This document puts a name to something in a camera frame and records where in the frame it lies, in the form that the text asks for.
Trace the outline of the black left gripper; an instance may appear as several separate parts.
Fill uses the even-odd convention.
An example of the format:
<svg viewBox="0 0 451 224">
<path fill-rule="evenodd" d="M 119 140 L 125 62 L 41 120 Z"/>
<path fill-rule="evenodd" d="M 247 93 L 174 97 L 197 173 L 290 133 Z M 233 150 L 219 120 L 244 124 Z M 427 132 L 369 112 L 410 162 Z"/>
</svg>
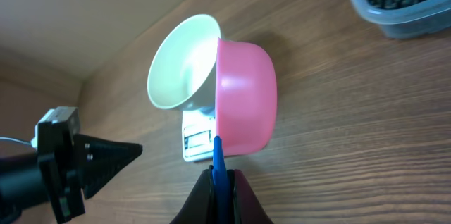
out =
<svg viewBox="0 0 451 224">
<path fill-rule="evenodd" d="M 23 210 L 47 202 L 56 221 L 66 223 L 85 213 L 81 189 L 85 199 L 92 198 L 142 154 L 141 144 L 79 131 L 78 125 L 67 122 L 41 122 L 35 153 L 1 159 L 2 223 L 12 223 Z"/>
</svg>

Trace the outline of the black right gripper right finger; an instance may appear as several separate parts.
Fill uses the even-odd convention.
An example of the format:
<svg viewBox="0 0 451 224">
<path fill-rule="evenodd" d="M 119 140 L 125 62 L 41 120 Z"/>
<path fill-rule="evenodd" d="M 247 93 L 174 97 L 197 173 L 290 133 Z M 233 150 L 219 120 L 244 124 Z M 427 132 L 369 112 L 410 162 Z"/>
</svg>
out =
<svg viewBox="0 0 451 224">
<path fill-rule="evenodd" d="M 234 224 L 273 224 L 241 170 L 228 170 L 231 186 L 230 220 Z"/>
</svg>

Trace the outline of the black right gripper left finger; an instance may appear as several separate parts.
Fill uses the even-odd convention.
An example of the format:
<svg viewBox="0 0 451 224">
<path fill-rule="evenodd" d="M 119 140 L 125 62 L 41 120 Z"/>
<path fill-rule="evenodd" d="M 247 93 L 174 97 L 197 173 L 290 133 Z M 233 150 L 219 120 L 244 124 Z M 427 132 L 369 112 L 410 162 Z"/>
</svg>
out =
<svg viewBox="0 0 451 224">
<path fill-rule="evenodd" d="M 171 224 L 214 224 L 216 203 L 211 170 L 203 170 Z"/>
</svg>

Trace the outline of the pink scoop with blue handle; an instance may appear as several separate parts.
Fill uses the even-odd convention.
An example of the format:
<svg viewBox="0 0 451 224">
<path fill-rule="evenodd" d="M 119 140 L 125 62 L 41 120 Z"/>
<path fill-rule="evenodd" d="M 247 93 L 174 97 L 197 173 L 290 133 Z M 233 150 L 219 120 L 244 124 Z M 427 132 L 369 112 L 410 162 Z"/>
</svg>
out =
<svg viewBox="0 0 451 224">
<path fill-rule="evenodd" d="M 273 134 L 277 113 L 276 74 L 269 55 L 247 42 L 220 39 L 216 59 L 216 136 L 211 175 L 216 222 L 231 223 L 227 156 L 262 150 Z"/>
</svg>

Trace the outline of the white digital kitchen scale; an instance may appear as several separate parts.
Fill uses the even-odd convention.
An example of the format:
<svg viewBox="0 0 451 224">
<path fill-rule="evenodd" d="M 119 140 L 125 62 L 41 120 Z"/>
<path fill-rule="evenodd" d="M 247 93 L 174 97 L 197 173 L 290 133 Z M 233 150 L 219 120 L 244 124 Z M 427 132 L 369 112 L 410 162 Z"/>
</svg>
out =
<svg viewBox="0 0 451 224">
<path fill-rule="evenodd" d="M 205 106 L 182 115 L 183 158 L 186 162 L 212 158 L 216 119 L 214 106 Z"/>
</svg>

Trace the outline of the white bowl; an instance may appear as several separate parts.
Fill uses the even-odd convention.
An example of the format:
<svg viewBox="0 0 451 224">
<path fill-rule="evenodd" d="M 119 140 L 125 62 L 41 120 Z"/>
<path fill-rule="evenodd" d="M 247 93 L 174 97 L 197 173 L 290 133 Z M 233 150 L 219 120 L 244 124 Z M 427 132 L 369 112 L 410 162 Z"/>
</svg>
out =
<svg viewBox="0 0 451 224">
<path fill-rule="evenodd" d="M 163 40 L 150 66 L 150 102 L 163 110 L 213 106 L 220 38 L 221 27 L 210 15 L 194 15 L 179 23 Z"/>
</svg>

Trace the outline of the clear plastic container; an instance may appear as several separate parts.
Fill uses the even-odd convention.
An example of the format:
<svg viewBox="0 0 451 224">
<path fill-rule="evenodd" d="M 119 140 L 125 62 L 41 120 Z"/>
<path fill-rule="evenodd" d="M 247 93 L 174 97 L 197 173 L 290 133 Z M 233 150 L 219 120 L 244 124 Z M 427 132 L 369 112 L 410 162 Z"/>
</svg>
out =
<svg viewBox="0 0 451 224">
<path fill-rule="evenodd" d="M 426 0 L 393 10 L 376 8 L 367 0 L 350 1 L 360 17 L 389 38 L 411 39 L 450 27 L 450 0 Z"/>
</svg>

